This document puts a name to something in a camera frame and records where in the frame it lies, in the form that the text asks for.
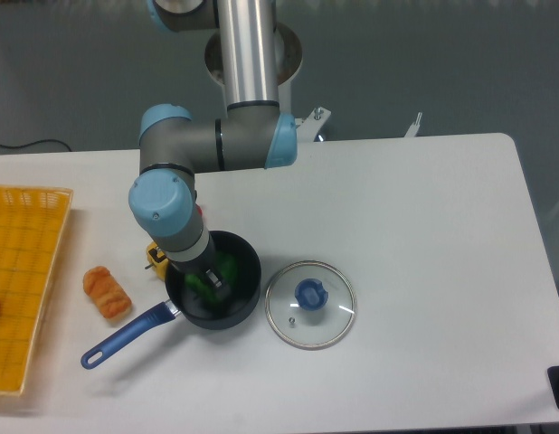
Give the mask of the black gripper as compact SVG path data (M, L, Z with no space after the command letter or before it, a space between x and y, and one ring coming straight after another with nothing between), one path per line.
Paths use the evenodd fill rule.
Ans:
M182 233L171 237L154 237L157 247L163 251L168 263L183 273L203 273L206 290L203 298L210 307L223 307L230 302L232 287L216 270L216 248L210 231L201 231L193 241Z

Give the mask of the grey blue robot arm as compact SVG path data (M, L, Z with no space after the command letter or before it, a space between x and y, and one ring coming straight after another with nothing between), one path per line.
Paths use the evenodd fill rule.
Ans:
M295 119L280 110L275 4L151 1L148 8L171 32L218 29L226 116L194 122L179 106L148 109L139 134L140 175L128 204L169 262L196 275L220 302L232 289L216 268L212 236L196 206L195 175L286 166L297 158Z

